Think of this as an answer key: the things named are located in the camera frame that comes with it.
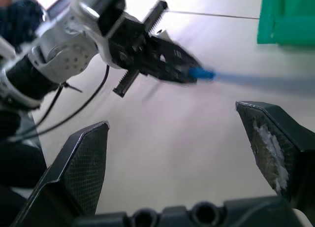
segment robotic arm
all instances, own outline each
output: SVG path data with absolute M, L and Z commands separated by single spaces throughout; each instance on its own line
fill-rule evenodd
M 72 0 L 37 44 L 2 71 L 2 109 L 38 108 L 47 93 L 83 72 L 97 53 L 109 66 L 127 70 L 114 90 L 121 97 L 140 73 L 195 83 L 188 70 L 198 62 L 180 46 L 150 34 L 167 3 L 160 0 L 143 23 L 124 12 L 125 6 L 125 0 Z

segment black cable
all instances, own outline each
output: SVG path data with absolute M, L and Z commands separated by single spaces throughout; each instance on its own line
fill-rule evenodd
M 3 143 L 1 142 L 0 145 L 2 145 L 4 143 L 7 143 L 7 142 L 10 143 L 10 144 L 12 144 L 12 143 L 19 143 L 19 142 L 22 142 L 22 141 L 24 141 L 26 139 L 31 139 L 31 138 L 34 138 L 34 137 L 37 137 L 37 136 L 41 136 L 43 134 L 46 134 L 46 133 L 48 133 L 48 132 L 50 132 L 50 131 L 60 127 L 64 123 L 68 122 L 70 119 L 72 119 L 78 113 L 80 113 L 96 97 L 96 95 L 99 93 L 99 91 L 104 86 L 104 84 L 105 84 L 105 82 L 106 82 L 106 80 L 108 78 L 108 74 L 109 74 L 109 65 L 107 65 L 107 67 L 106 67 L 106 73 L 105 73 L 103 81 L 101 82 L 99 87 L 95 90 L 95 92 L 92 94 L 92 96 L 79 109 L 77 109 L 73 114 L 71 114 L 70 116 L 68 116 L 64 120 L 60 121 L 59 123 L 55 124 L 54 126 L 51 126 L 48 129 L 45 129 L 44 131 L 38 132 L 37 134 L 28 135 L 28 136 L 22 137 L 22 138 L 20 138 L 20 139 L 18 139 L 16 141 L 12 141 L 12 142 L 9 142 L 9 141 L 5 141 Z
M 56 93 L 54 99 L 53 99 L 52 102 L 50 103 L 50 106 L 49 106 L 49 108 L 47 109 L 47 111 L 46 111 L 46 113 L 44 114 L 44 116 L 43 116 L 34 126 L 28 128 L 27 130 L 25 130 L 25 131 L 23 131 L 23 132 L 21 132 L 21 133 L 16 134 L 16 136 L 22 136 L 22 135 L 25 135 L 25 134 L 27 134 L 27 133 L 30 133 L 30 132 L 36 130 L 37 127 L 40 126 L 40 125 L 45 121 L 45 119 L 47 118 L 47 116 L 49 115 L 49 113 L 51 112 L 51 110 L 53 109 L 53 107 L 54 107 L 54 105 L 56 104 L 56 101 L 57 101 L 57 99 L 59 98 L 59 96 L 60 96 L 62 90 L 63 90 L 63 87 L 62 87 L 62 86 L 58 88 L 58 91 L 57 91 L 57 93 Z

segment black cylindrical motor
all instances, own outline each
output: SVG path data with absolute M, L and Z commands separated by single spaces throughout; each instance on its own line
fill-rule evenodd
M 35 100 L 43 99 L 59 86 L 40 73 L 27 56 L 24 56 L 13 68 L 8 70 L 6 77 L 22 94 Z

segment white residue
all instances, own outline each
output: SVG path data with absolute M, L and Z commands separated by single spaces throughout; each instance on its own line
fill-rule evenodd
M 257 126 L 257 122 L 254 121 L 253 124 L 254 129 L 259 133 L 262 141 L 265 143 L 266 148 L 269 150 L 271 155 L 275 158 L 276 167 L 278 170 L 278 177 L 275 179 L 276 190 L 278 192 L 281 189 L 285 190 L 287 187 L 287 180 L 289 178 L 289 173 L 287 172 L 284 164 L 284 155 L 281 151 L 279 142 L 276 136 L 272 135 L 266 125 L 261 126 L 260 128 Z

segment blue connector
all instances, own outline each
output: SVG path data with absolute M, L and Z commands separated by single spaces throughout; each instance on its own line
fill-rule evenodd
M 197 68 L 189 68 L 189 75 L 193 78 L 196 79 L 208 79 L 208 80 L 213 80 L 215 77 L 215 72 L 205 70 L 203 68 L 197 67 Z

